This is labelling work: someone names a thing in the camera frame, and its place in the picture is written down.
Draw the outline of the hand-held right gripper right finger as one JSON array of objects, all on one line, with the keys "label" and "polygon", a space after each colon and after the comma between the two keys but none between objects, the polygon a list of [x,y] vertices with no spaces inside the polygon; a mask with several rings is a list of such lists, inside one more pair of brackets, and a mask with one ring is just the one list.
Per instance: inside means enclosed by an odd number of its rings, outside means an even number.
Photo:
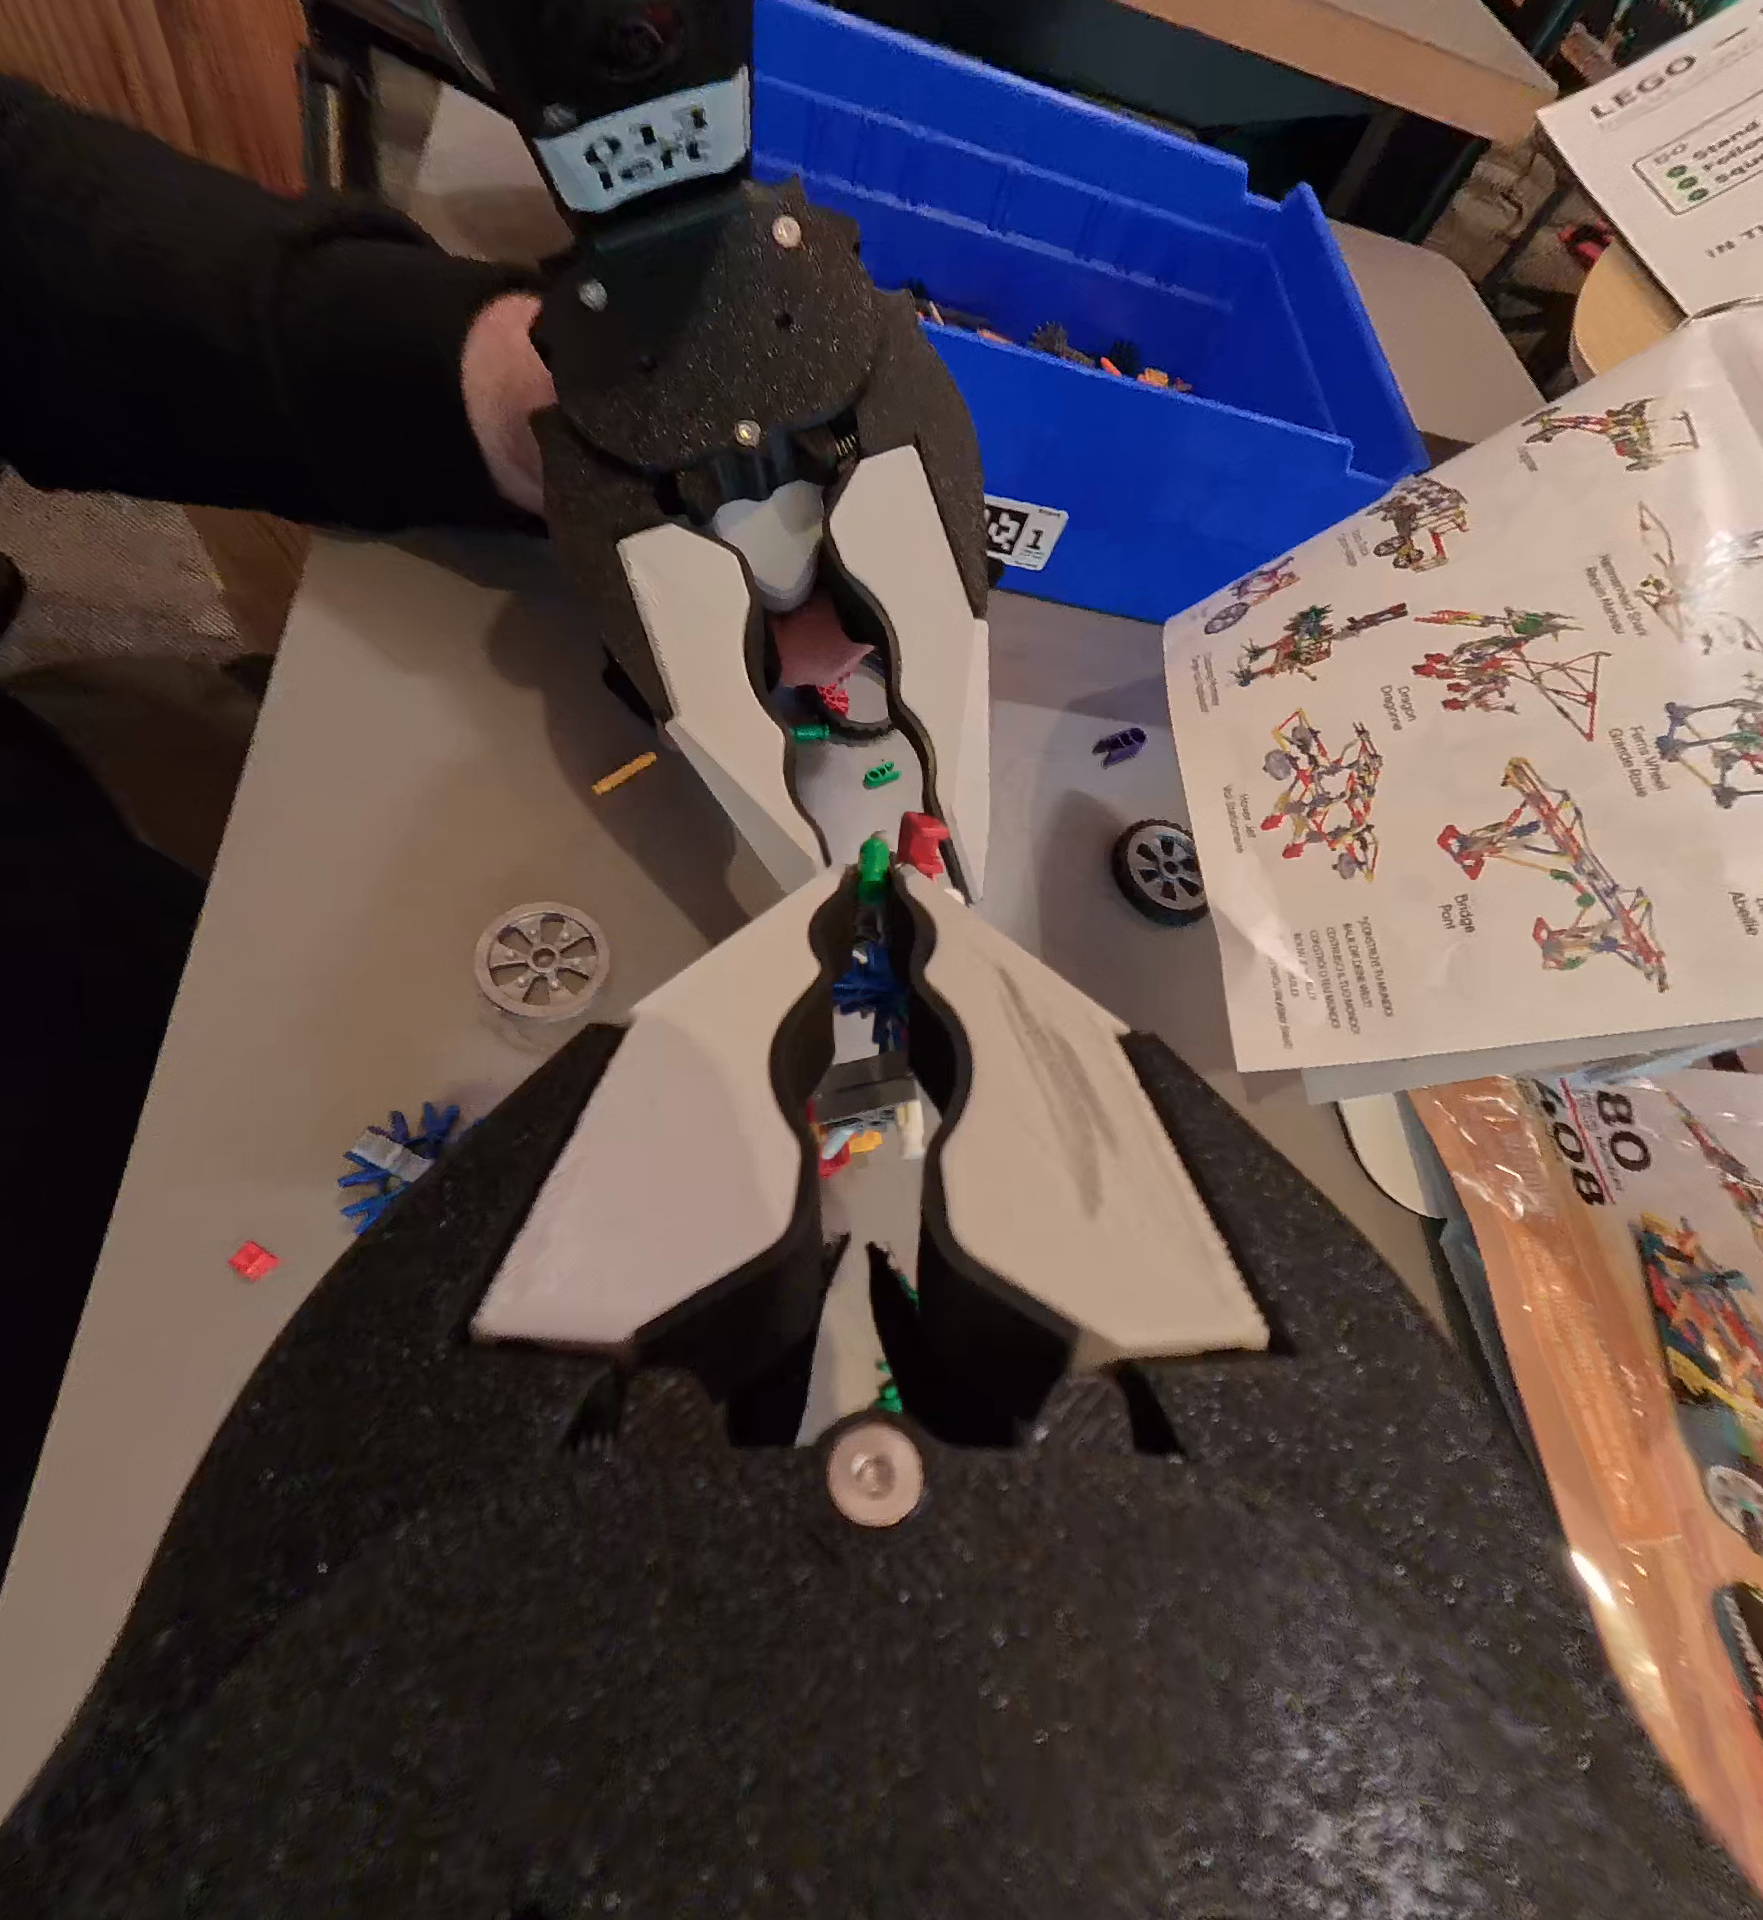
[{"label": "hand-held right gripper right finger", "polygon": [[934,1109],[911,1281],[872,1252],[900,1414],[1013,1448],[1080,1377],[1261,1356],[1274,1327],[1134,1033],[917,868],[893,870],[904,1045]]}]

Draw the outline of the grey spoked wheel hub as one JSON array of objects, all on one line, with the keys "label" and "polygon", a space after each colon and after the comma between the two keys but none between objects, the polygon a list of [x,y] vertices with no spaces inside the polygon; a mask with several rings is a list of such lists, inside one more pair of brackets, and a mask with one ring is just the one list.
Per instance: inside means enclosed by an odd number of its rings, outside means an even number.
[{"label": "grey spoked wheel hub", "polygon": [[611,975],[611,942],[599,923],[572,903],[523,901],[484,926],[473,970],[496,1014],[545,1033],[597,1003]]}]

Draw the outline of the round wooden stool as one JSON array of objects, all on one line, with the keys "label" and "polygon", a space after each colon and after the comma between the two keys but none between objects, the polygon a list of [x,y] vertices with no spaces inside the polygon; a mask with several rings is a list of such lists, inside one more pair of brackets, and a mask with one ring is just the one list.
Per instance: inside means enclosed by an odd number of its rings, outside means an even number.
[{"label": "round wooden stool", "polygon": [[1567,360],[1577,381],[1612,371],[1684,326],[1684,310],[1617,238],[1598,255],[1574,302]]}]

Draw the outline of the black toy wheel grey hub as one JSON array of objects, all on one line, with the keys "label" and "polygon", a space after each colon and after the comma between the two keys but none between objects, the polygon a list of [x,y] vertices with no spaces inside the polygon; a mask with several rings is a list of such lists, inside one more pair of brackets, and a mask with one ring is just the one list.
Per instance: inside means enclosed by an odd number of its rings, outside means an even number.
[{"label": "black toy wheel grey hub", "polygon": [[1122,898],[1151,925],[1191,929],[1208,913],[1197,844],[1180,824],[1131,824],[1110,852],[1110,872]]}]

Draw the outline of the person's left forearm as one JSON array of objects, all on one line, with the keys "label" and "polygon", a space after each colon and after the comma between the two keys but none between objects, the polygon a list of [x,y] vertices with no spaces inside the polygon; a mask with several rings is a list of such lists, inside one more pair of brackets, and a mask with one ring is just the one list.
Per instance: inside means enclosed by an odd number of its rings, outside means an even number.
[{"label": "person's left forearm", "polygon": [[528,528],[462,405],[527,275],[0,74],[0,477],[388,535]]}]

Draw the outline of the open toy instruction booklet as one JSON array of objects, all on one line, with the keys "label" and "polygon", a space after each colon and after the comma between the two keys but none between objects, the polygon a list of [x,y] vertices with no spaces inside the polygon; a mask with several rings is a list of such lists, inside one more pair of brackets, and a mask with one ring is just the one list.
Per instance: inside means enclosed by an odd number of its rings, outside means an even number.
[{"label": "open toy instruction booklet", "polygon": [[1232,1067],[1763,1041],[1763,298],[1168,621]]}]

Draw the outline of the person's left hand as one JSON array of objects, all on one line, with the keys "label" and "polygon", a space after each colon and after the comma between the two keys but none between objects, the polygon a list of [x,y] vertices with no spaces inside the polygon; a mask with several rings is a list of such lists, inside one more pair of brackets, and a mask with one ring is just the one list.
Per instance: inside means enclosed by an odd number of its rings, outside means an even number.
[{"label": "person's left hand", "polygon": [[554,376],[533,344],[540,301],[507,293],[482,306],[462,344],[462,405],[494,491],[542,514],[542,454],[535,419],[556,405]]}]

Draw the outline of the multicolour construction toy model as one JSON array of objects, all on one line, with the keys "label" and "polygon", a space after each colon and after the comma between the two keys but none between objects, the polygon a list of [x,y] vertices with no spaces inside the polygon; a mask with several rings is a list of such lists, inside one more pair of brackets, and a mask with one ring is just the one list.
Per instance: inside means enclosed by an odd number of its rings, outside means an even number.
[{"label": "multicolour construction toy model", "polygon": [[[947,860],[951,832],[934,816],[904,814],[893,839],[887,842],[893,852],[893,872],[906,865],[941,885],[951,882]],[[908,1062],[908,987],[893,954],[900,940],[892,917],[893,888],[890,900],[878,905],[863,905],[857,900],[857,888],[854,898],[851,947],[843,973],[832,987],[832,1008],[842,1021],[868,1021],[868,1050],[849,1059],[836,1059],[823,1075],[809,1107],[817,1127],[893,1109],[914,1097]]]}]

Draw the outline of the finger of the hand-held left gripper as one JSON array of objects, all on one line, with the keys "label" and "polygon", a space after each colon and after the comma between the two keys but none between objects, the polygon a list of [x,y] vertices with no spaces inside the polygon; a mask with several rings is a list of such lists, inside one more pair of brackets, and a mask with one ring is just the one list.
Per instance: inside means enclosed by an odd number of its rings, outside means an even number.
[{"label": "finger of the hand-held left gripper", "polygon": [[618,559],[669,703],[664,732],[773,885],[813,883],[827,870],[826,842],[797,798],[793,743],[770,709],[748,566],[680,525],[627,537]]},{"label": "finger of the hand-held left gripper", "polygon": [[845,635],[882,656],[924,809],[948,829],[956,888],[980,901],[991,837],[988,623],[969,600],[917,450],[857,460],[829,495],[821,588]]}]

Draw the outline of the pile of toy pieces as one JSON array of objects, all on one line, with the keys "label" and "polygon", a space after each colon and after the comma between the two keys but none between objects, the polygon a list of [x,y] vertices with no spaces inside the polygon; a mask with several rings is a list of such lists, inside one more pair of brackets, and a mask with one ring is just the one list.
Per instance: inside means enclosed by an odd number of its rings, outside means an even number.
[{"label": "pile of toy pieces", "polygon": [[1111,341],[1106,350],[1082,350],[1061,324],[1044,324],[1028,337],[1020,340],[999,330],[991,319],[972,313],[954,301],[937,298],[922,282],[908,284],[908,298],[913,301],[918,319],[929,328],[969,336],[997,347],[1044,353],[1063,364],[1089,371],[1106,371],[1159,392],[1180,396],[1197,392],[1194,384],[1184,376],[1149,364],[1143,357],[1143,352],[1129,341]]}]

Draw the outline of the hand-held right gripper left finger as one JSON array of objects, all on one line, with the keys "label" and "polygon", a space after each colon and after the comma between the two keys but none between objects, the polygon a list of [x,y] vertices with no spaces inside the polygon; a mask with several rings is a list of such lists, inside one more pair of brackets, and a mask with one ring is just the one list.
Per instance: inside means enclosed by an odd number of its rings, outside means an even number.
[{"label": "hand-held right gripper left finger", "polygon": [[471,1317],[484,1347],[687,1373],[742,1448],[802,1439],[832,1284],[809,1107],[836,1051],[854,870],[637,1001]]}]

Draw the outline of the white instruction sheet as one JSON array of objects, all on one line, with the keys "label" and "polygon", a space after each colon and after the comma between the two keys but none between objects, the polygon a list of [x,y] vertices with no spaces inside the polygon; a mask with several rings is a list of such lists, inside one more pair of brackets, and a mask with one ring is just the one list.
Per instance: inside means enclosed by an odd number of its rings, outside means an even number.
[{"label": "white instruction sheet", "polygon": [[1684,316],[1763,298],[1763,3],[1715,13],[1537,126]]}]

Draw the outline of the long wooden desk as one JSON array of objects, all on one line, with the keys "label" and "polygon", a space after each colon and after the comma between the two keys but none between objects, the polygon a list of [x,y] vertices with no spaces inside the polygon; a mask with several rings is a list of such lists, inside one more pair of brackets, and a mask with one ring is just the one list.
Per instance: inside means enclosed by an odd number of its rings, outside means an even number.
[{"label": "long wooden desk", "polygon": [[1204,39],[1495,144],[1523,139],[1553,76],[1481,3],[1134,3]]}]

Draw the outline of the blue snowflake connector with grey piece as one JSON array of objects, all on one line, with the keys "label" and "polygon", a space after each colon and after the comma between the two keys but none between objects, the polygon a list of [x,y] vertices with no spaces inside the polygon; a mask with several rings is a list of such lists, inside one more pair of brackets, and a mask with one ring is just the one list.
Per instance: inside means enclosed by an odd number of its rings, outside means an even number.
[{"label": "blue snowflake connector with grey piece", "polygon": [[343,1150],[338,1176],[340,1212],[347,1228],[362,1236],[377,1226],[394,1205],[436,1168],[462,1131],[462,1109],[453,1103],[423,1101],[417,1109],[391,1109],[367,1126]]}]

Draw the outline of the wooden post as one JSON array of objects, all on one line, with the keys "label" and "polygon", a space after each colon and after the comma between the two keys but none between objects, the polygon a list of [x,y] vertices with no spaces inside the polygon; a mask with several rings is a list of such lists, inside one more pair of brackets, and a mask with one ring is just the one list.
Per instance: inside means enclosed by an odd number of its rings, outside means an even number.
[{"label": "wooden post", "polygon": [[294,195],[300,3],[0,3],[0,72]]}]

